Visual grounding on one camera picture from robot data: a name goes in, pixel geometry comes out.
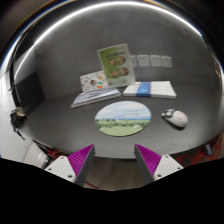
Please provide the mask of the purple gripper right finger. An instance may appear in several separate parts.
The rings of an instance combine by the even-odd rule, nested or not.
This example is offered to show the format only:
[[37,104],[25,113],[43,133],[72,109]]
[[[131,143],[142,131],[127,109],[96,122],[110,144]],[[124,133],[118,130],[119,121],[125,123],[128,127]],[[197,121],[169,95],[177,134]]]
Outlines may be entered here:
[[152,183],[183,168],[170,155],[159,155],[139,144],[134,146],[134,154],[146,183]]

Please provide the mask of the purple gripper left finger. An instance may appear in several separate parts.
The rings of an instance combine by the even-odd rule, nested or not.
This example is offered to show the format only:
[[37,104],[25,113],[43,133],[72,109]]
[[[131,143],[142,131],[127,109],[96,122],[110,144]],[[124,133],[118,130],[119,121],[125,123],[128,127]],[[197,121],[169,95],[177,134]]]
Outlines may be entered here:
[[95,146],[91,144],[69,156],[59,156],[46,171],[83,186],[94,156]]

